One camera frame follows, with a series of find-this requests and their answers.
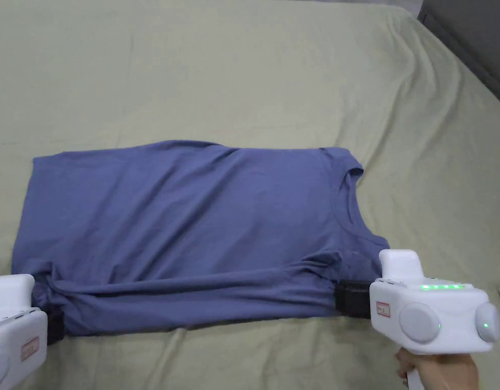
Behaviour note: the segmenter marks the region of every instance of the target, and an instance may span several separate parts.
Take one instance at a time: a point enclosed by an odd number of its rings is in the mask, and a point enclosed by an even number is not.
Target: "t-shirt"
[[[12,272],[71,335],[335,316],[374,280],[348,150],[166,141],[34,158]]]

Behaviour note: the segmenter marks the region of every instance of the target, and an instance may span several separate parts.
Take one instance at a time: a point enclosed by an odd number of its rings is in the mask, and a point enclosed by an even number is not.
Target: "finger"
[[[414,370],[414,355],[402,348],[398,352],[399,355],[399,370],[398,375],[405,377],[407,372]]]
[[[406,378],[407,378],[407,372],[406,372],[406,371],[403,371],[403,370],[397,370],[397,371],[396,371],[396,374],[398,374],[398,376],[399,376],[401,379],[406,379]]]

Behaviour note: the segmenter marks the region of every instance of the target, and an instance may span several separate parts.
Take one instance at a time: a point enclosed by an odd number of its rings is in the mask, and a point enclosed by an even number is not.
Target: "green led light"
[[[465,288],[465,286],[459,285],[459,284],[452,284],[452,285],[449,285],[449,284],[432,284],[432,285],[423,284],[421,286],[421,288],[422,289],[450,289],[450,288],[459,289],[459,288]]]

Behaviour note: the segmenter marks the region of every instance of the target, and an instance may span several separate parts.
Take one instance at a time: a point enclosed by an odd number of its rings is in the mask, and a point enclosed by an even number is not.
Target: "bed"
[[[31,159],[164,139],[348,148],[360,210],[500,309],[500,101],[417,19],[287,1],[0,2],[0,275]],[[66,338],[23,389],[402,389],[370,322]],[[500,389],[500,343],[475,356]]]

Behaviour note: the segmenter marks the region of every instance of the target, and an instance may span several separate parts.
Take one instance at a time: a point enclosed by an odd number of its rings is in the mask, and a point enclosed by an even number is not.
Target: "red label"
[[[20,361],[24,362],[38,350],[39,350],[39,338],[35,337],[33,340],[28,341],[20,348]]]
[[[380,316],[391,318],[391,306],[388,303],[377,302],[376,312]]]

